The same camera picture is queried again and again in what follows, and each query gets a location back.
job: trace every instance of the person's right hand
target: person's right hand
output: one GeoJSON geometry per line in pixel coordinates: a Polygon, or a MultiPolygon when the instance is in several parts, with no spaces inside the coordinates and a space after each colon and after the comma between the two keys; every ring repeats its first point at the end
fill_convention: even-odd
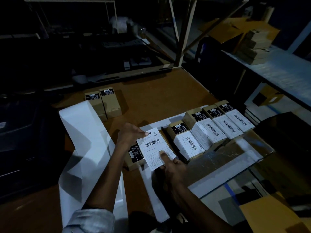
{"type": "Polygon", "coordinates": [[[168,187],[183,185],[186,165],[177,158],[170,160],[163,151],[160,151],[160,157],[164,161],[164,165],[160,168],[165,171],[165,181],[168,187]]]}

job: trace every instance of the brown table surface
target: brown table surface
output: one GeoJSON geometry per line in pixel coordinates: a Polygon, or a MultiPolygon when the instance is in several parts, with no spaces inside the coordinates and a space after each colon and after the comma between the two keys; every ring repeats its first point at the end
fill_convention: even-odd
{"type": "MultiPolygon", "coordinates": [[[[122,116],[104,122],[112,140],[116,142],[118,131],[125,122],[138,127],[180,114],[186,110],[217,102],[203,86],[182,68],[169,73],[135,80],[112,83],[122,109],[122,116]]],[[[66,94],[55,104],[64,108],[83,101],[84,93],[103,87],[66,94]]],[[[68,137],[65,149],[74,150],[68,137]]],[[[138,169],[123,169],[127,209],[142,211],[154,216],[145,185],[138,169]]],[[[0,229],[4,232],[60,232],[62,229],[58,185],[33,193],[21,199],[0,205],[0,229]]]]}

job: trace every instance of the black sticker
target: black sticker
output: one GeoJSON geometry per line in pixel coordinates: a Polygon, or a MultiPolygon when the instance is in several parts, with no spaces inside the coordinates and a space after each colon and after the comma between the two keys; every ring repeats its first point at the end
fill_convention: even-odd
{"type": "Polygon", "coordinates": [[[207,113],[209,113],[212,118],[222,115],[222,112],[218,108],[208,110],[207,113]]]}
{"type": "Polygon", "coordinates": [[[128,152],[130,153],[130,156],[131,156],[131,159],[132,159],[133,163],[135,163],[135,162],[137,162],[137,161],[139,161],[139,160],[144,158],[142,156],[142,152],[140,151],[140,148],[139,148],[139,146],[137,144],[131,146],[131,148],[129,149],[128,152]]]}
{"type": "Polygon", "coordinates": [[[173,126],[172,129],[176,135],[188,130],[184,123],[173,126]]]}
{"type": "Polygon", "coordinates": [[[102,90],[100,91],[101,93],[101,96],[107,96],[107,95],[111,95],[114,93],[114,90],[111,88],[111,89],[106,89],[106,90],[102,90]]]}
{"type": "Polygon", "coordinates": [[[192,114],[192,117],[194,117],[194,119],[198,122],[201,121],[203,119],[207,119],[207,116],[201,111],[201,112],[197,112],[195,114],[192,114]]]}
{"type": "Polygon", "coordinates": [[[225,113],[231,111],[231,110],[234,110],[234,108],[230,105],[230,103],[226,103],[226,104],[223,104],[221,106],[219,106],[220,109],[222,109],[225,113]]]}
{"type": "Polygon", "coordinates": [[[99,99],[99,93],[87,95],[85,99],[88,101],[99,99]]]}

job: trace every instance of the white barcode on black label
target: white barcode on black label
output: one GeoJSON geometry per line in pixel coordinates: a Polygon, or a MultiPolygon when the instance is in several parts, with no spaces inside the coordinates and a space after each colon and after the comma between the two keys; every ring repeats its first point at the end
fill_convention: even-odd
{"type": "Polygon", "coordinates": [[[209,127],[209,129],[212,130],[212,132],[213,132],[216,136],[219,136],[219,133],[216,132],[216,130],[212,127],[212,125],[210,125],[209,123],[207,123],[206,125],[209,127]]]}
{"type": "Polygon", "coordinates": [[[133,152],[130,151],[129,153],[130,153],[131,158],[134,158],[133,152]]]}
{"type": "Polygon", "coordinates": [[[146,143],[145,145],[146,145],[146,147],[149,147],[149,146],[154,145],[154,144],[156,144],[156,143],[158,143],[158,142],[160,142],[160,140],[159,140],[159,139],[156,139],[156,140],[154,140],[154,141],[150,141],[150,142],[146,143]]]}
{"type": "Polygon", "coordinates": [[[235,130],[230,126],[229,123],[227,123],[226,120],[223,120],[222,122],[223,122],[232,132],[235,132],[235,130]]]}
{"type": "Polygon", "coordinates": [[[236,117],[244,126],[247,126],[247,123],[244,122],[239,116],[235,114],[234,117],[236,117]]]}
{"type": "Polygon", "coordinates": [[[196,146],[193,144],[192,140],[190,139],[190,137],[186,137],[187,141],[189,142],[189,144],[191,145],[193,150],[196,150],[196,146]]]}

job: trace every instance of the sleeve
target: sleeve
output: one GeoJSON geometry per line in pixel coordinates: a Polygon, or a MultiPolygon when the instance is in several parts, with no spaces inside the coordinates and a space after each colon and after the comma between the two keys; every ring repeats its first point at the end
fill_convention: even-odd
{"type": "Polygon", "coordinates": [[[62,233],[113,233],[115,216],[106,209],[76,210],[62,233]]]}

